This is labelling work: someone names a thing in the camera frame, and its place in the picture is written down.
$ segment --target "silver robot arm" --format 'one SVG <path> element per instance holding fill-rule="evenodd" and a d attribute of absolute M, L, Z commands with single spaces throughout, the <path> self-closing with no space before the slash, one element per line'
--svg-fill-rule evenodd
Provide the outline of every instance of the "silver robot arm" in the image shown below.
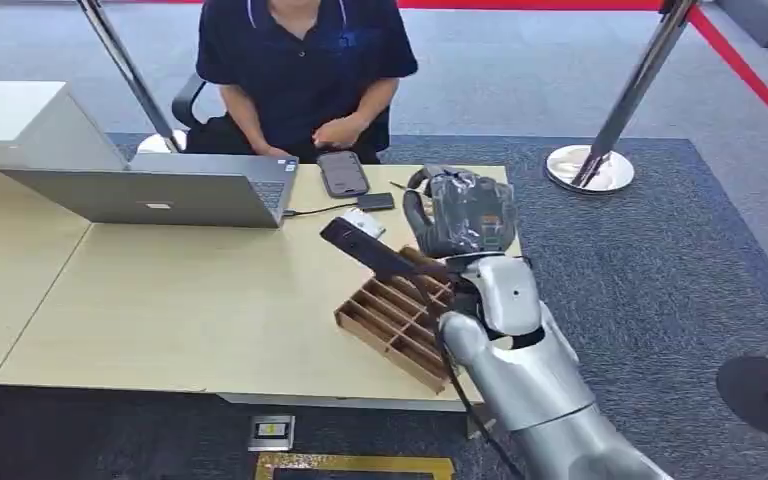
<path fill-rule="evenodd" d="M 446 312 L 440 318 L 444 342 L 522 448 L 529 478 L 671 478 L 599 411 L 578 372 L 578 356 L 540 301 L 526 262 L 479 257 L 461 277 L 479 292 L 483 324 Z M 514 347 L 498 348 L 488 330 L 513 337 Z"/>

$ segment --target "smartphone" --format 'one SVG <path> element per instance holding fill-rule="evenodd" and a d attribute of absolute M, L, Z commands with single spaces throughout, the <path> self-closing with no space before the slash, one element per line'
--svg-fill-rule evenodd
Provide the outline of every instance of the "smartphone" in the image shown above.
<path fill-rule="evenodd" d="M 331 198 L 356 197 L 369 191 L 363 165 L 354 152 L 324 153 L 316 163 Z"/>

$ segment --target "black round object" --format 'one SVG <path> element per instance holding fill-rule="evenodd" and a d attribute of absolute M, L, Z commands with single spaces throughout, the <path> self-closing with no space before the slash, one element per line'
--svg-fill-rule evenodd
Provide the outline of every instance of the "black round object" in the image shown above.
<path fill-rule="evenodd" d="M 727 361 L 717 373 L 717 390 L 738 418 L 768 434 L 768 358 Z"/>

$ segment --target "navy polo shirt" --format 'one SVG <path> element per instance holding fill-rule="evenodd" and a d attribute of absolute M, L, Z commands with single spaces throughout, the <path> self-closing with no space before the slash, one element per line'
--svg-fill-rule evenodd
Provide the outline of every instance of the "navy polo shirt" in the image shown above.
<path fill-rule="evenodd" d="M 321 0 L 304 40 L 275 21 L 267 1 L 206 0 L 196 70 L 208 82 L 239 85 L 271 145 L 309 140 L 353 113 L 374 81 L 417 70 L 395 0 Z"/>

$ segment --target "gray carpet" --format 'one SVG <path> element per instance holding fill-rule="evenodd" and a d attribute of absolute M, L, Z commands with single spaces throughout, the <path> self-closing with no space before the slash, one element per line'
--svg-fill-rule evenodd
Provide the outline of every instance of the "gray carpet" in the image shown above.
<path fill-rule="evenodd" d="M 141 138 L 113 135 L 125 151 Z M 580 142 L 407 136 L 386 159 L 506 165 L 523 249 L 603 410 L 676 478 L 768 479 L 768 436 L 736 419 L 714 385 L 726 359 L 768 355 L 766 256 L 690 142 L 622 141 L 638 176 L 610 197 L 544 178 L 546 155 Z M 252 407 L 198 395 L 0 392 L 0 459 L 15 478 L 251 473 Z M 483 444 L 463 440 L 459 415 L 296 411 L 300 452 L 442 455 L 458 479 L 509 478 Z"/>

